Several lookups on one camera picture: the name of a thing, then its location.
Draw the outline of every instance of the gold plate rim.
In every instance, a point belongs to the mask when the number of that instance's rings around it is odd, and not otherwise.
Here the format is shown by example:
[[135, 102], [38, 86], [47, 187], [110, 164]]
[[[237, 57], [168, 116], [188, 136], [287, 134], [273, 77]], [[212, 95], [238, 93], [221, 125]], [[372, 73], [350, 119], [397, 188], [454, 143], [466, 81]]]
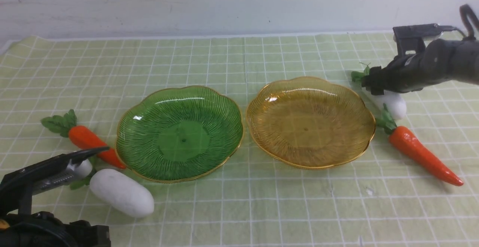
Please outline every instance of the gold plate rim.
[[[224, 98], [227, 98], [229, 100], [231, 100], [233, 102], [233, 104], [235, 104], [236, 106], [236, 109], [238, 109], [239, 111], [239, 117], [241, 119], [241, 127], [243, 129], [243, 132], [241, 134], [241, 138], [239, 140], [239, 143], [238, 145], [236, 146], [236, 148], [231, 152], [230, 155], [226, 156], [226, 158], [223, 160], [223, 162], [221, 162], [219, 165], [217, 165], [216, 167], [208, 170], [207, 172], [203, 173], [203, 174], [200, 174], [200, 175], [196, 175], [194, 177], [190, 177], [190, 178], [185, 178], [185, 179], [178, 179], [178, 180], [157, 180], [157, 179], [151, 179], [151, 178], [148, 178], [148, 177], [145, 177], [143, 176], [142, 174], [139, 174], [135, 169], [132, 169], [129, 165], [127, 165], [123, 159], [121, 158], [120, 154], [118, 153], [118, 150], [117, 150], [117, 147], [116, 147], [116, 143], [118, 142], [118, 136], [120, 134], [120, 123], [123, 121], [123, 118], [127, 115], [128, 112], [130, 112], [132, 109], [140, 106], [146, 99], [148, 99], [149, 97], [151, 97], [152, 95], [155, 95], [161, 91], [165, 91], [165, 90], [183, 90], [183, 89], [187, 89], [187, 88], [206, 88], [214, 93], [216, 93], [217, 95], [221, 96], [221, 97], [224, 97]], [[155, 92], [152, 92], [151, 94], [147, 95], [145, 98], [143, 98], [138, 104], [134, 105], [133, 107], [130, 107], [130, 109], [127, 109], [127, 111], [125, 111], [122, 115], [122, 117], [120, 118], [120, 120], [118, 121], [118, 125], [116, 126], [116, 138], [115, 138], [115, 154], [116, 156], [118, 157], [118, 160], [120, 160], [120, 162], [125, 165], [126, 168], [128, 168], [129, 170], [131, 170], [135, 175], [139, 176], [140, 178], [142, 179], [145, 179], [145, 180], [148, 180], [148, 181], [152, 181], [152, 182], [157, 182], [157, 183], [179, 183], [179, 182], [185, 182], [185, 181], [192, 181], [192, 180], [196, 180], [196, 179], [199, 179], [201, 177], [204, 177], [206, 175], [209, 175], [211, 174], [212, 172], [214, 172], [215, 170], [217, 170], [218, 168], [220, 168], [222, 165], [224, 165], [226, 163], [226, 161], [228, 161], [235, 153], [236, 151], [241, 147], [241, 143], [243, 142], [243, 139], [244, 139], [244, 136], [245, 136], [245, 130], [244, 130], [244, 122], [243, 122], [243, 113], [241, 112], [241, 109], [240, 109], [240, 106], [238, 105], [238, 103], [236, 101], [234, 101], [232, 98], [226, 96], [226, 95], [222, 95], [220, 94], [218, 91], [210, 88], [210, 87], [207, 87], [207, 86], [203, 86], [203, 85], [190, 85], [190, 86], [186, 86], [186, 87], [169, 87], [169, 88], [164, 88], [164, 89], [161, 89], [161, 90], [158, 90], [158, 91], [155, 91]]]
[[[280, 156], [277, 156], [275, 155], [274, 153], [271, 153], [270, 151], [266, 150], [264, 147], [262, 147], [259, 142], [256, 140], [255, 136], [253, 136], [253, 130], [251, 128], [252, 126], [252, 123], [251, 123], [251, 115], [250, 115], [250, 105], [253, 103], [254, 100], [256, 100], [257, 98], [260, 97], [261, 93], [267, 88], [269, 87], [270, 85], [274, 85], [274, 84], [278, 84], [278, 83], [285, 83], [285, 82], [291, 82], [293, 80], [301, 80], [301, 79], [314, 79], [314, 80], [320, 80], [322, 82], [325, 82], [325, 83], [329, 83], [330, 85], [335, 85], [335, 86], [338, 86], [338, 87], [342, 87], [350, 92], [352, 92], [357, 98], [359, 98], [359, 100], [361, 100], [361, 103], [363, 104], [363, 106], [365, 107], [365, 109], [368, 111], [369, 115], [371, 116], [371, 118], [373, 119], [373, 129], [372, 129], [372, 133], [370, 135], [370, 138], [366, 144], [366, 146], [364, 147], [364, 150], [359, 153], [358, 155], [356, 155], [355, 157], [353, 158], [350, 158], [349, 160], [346, 160], [344, 162], [338, 162], [338, 163], [335, 163], [335, 164], [332, 164], [332, 165], [322, 165], [322, 166], [319, 166], [319, 167], [309, 167], [309, 166], [306, 166], [306, 165], [298, 165], [298, 164], [295, 164], [295, 163], [292, 163], [292, 162], [289, 162], [287, 160], [284, 160], [283, 158], [281, 158]], [[368, 109], [368, 107], [366, 107], [366, 104], [364, 103], [364, 100], [358, 95], [357, 92], [353, 91], [351, 88], [348, 88], [348, 87], [345, 87], [343, 85], [339, 85], [339, 84], [336, 84], [336, 83], [332, 83], [332, 82], [329, 82], [325, 79], [322, 79], [322, 78], [318, 78], [318, 77], [313, 77], [313, 76], [301, 76], [301, 77], [296, 77], [296, 78], [292, 78], [292, 79], [287, 79], [287, 80], [275, 80], [274, 82], [271, 82], [271, 83], [268, 83], [267, 85], [265, 85], [264, 87], [261, 88], [261, 90], [259, 90], [258, 94], [256, 95], [255, 98], [253, 98], [251, 100], [251, 102], [248, 103], [248, 106], [246, 107], [246, 123], [247, 123], [247, 126], [248, 126], [248, 130], [250, 132], [250, 136], [251, 138], [253, 139], [254, 143], [256, 143], [256, 145], [262, 149], [265, 153], [267, 153], [268, 155], [270, 155], [271, 157], [273, 157], [274, 159], [276, 160], [279, 160], [287, 165], [290, 165], [292, 167], [297, 167], [297, 168], [302, 168], [302, 169], [308, 169], [308, 170], [321, 170], [321, 169], [327, 169], [327, 168], [332, 168], [332, 167], [337, 167], [339, 165], [344, 165], [344, 164], [347, 164], [347, 163], [350, 163], [356, 159], [358, 159], [361, 155], [363, 155], [366, 150], [369, 148], [369, 145], [371, 144], [371, 141], [373, 140], [374, 138], [374, 135], [376, 133], [376, 118], [374, 117], [373, 113], [371, 112], [370, 109]]]

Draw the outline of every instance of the grid tablecloth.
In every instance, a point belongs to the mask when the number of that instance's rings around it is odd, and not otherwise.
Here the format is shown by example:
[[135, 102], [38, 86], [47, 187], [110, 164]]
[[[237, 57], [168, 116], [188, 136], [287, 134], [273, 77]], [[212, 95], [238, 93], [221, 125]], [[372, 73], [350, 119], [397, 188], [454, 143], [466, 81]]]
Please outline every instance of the grid tablecloth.
[[[206, 85], [244, 111], [267, 83], [317, 76], [351, 87], [350, 70], [389, 63], [390, 33], [201, 39], [46, 40], [0, 56], [0, 176], [77, 150], [40, 119], [75, 109], [114, 145], [122, 114], [166, 87]], [[479, 246], [479, 87], [443, 83], [403, 95], [398, 122], [459, 175], [453, 187], [392, 148], [377, 130], [358, 160], [321, 171], [268, 157], [248, 131], [219, 170], [178, 184], [147, 182], [155, 211], [127, 217], [87, 187], [34, 196], [33, 211], [110, 226], [113, 246]], [[364, 97], [366, 105], [378, 111]]]

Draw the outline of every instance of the green carrot top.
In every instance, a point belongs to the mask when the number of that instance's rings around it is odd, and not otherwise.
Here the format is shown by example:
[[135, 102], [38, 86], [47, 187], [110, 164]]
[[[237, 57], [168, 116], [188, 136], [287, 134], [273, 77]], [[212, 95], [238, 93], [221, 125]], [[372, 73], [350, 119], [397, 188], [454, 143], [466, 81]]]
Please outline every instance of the green carrot top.
[[77, 126], [77, 116], [75, 115], [75, 111], [71, 109], [65, 113], [63, 117], [60, 115], [53, 115], [41, 119], [40, 122], [51, 132], [58, 133], [60, 136], [67, 138], [70, 129]]
[[381, 110], [381, 116], [376, 117], [376, 125], [383, 128], [385, 133], [390, 135], [397, 128], [397, 124], [392, 118], [391, 113], [388, 110], [386, 104], [383, 104], [383, 109]]
[[364, 71], [363, 72], [359, 72], [359, 71], [352, 71], [351, 72], [351, 80], [356, 83], [356, 82], [360, 82], [361, 79], [364, 77], [364, 76], [367, 76], [369, 75], [369, 64], [364, 64], [366, 65], [366, 68], [364, 68]]

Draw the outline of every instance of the yellow label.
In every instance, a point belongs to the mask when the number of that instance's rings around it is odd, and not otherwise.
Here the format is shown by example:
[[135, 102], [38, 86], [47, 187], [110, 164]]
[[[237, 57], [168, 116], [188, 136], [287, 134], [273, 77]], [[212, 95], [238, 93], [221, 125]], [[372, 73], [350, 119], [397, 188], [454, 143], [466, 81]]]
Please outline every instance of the yellow label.
[[9, 228], [10, 225], [7, 223], [7, 221], [0, 219], [0, 230], [4, 230]]

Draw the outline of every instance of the toy carrot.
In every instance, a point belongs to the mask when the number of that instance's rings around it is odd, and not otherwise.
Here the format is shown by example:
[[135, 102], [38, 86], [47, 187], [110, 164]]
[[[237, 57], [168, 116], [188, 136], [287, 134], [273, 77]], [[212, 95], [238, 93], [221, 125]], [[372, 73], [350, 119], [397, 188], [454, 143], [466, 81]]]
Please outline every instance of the toy carrot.
[[[41, 119], [41, 123], [53, 133], [58, 133], [64, 138], [70, 138], [70, 141], [82, 150], [108, 146], [86, 126], [77, 125], [77, 116], [73, 109], [65, 113], [63, 117], [60, 115], [54, 115], [43, 118]], [[114, 167], [121, 169], [126, 168], [126, 166], [118, 159], [115, 150], [112, 148], [98, 153], [98, 157]]]
[[455, 186], [462, 186], [462, 180], [454, 174], [444, 163], [431, 153], [405, 126], [397, 126], [388, 111], [386, 104], [381, 112], [381, 118], [376, 119], [389, 136], [389, 142], [401, 153], [407, 155], [421, 165], [436, 178]]

